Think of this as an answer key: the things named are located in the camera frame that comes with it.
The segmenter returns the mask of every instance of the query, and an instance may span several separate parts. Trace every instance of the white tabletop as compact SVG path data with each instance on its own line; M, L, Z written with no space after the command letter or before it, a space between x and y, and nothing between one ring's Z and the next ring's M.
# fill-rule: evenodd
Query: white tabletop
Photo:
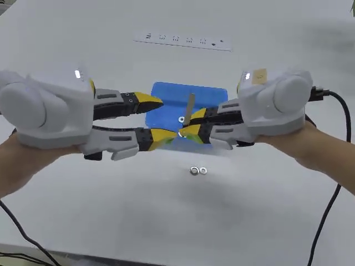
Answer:
M236 96L242 69L299 65L355 111L351 1L18 0L0 17L0 69L22 74L83 61L99 88L150 93L156 81ZM142 30L231 38L232 53L134 43ZM344 138L340 105L310 104ZM144 116L106 122L142 126ZM0 141L12 126L0 118ZM192 165L206 176L193 177ZM5 203L28 234L61 252L178 266L305 265L335 188L266 145L213 155L158 150L119 162L67 156ZM314 265L353 265L355 198L343 190ZM0 243L27 245L0 212Z

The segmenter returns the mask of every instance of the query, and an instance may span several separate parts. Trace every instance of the blue plate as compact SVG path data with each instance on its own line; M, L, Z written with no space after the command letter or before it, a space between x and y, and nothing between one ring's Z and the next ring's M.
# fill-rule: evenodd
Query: blue plate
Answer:
M178 132L182 128L179 117L185 116L191 93L195 94L192 113L201 108L218 106L220 103L228 101L228 92L225 89L157 82L153 85L151 95L161 99L164 106L146 114L147 127ZM193 142L183 137L177 137L172 144L180 141L189 142L189 144Z

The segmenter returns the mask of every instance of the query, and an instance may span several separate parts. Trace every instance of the power strip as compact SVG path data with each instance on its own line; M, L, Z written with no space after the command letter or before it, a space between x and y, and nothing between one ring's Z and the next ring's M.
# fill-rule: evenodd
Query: power strip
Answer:
M232 51L230 41L225 38L192 37L187 35L152 33L147 31L137 34L134 41L228 52Z

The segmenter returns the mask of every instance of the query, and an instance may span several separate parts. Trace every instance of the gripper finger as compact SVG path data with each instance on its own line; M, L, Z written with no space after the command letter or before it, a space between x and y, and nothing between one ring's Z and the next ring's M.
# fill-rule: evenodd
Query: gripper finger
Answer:
M240 147L252 146L256 136L252 136L245 124L213 126L210 143L215 148L232 150L233 145Z
M111 159L117 161L136 155L139 146L133 129L110 130L94 126L87 143L81 145L80 150L84 155L108 151L112 153Z
M139 151L153 151L171 142L177 134L165 129L111 129L93 126L89 140L80 147L87 160L100 161L101 153L112 153L111 159L121 160L136 155Z

